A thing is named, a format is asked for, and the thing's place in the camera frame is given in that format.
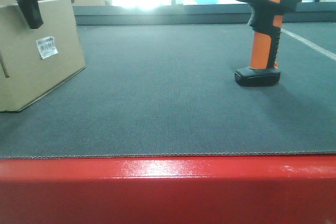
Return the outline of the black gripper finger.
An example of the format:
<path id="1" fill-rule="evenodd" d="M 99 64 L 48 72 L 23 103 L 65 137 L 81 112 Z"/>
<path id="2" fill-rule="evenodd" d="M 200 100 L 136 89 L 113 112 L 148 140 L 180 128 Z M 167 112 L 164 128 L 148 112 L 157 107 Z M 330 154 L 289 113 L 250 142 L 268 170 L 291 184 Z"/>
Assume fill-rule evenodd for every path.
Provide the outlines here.
<path id="1" fill-rule="evenodd" d="M 17 4 L 30 29 L 38 29 L 44 23 L 38 0 L 17 0 Z"/>

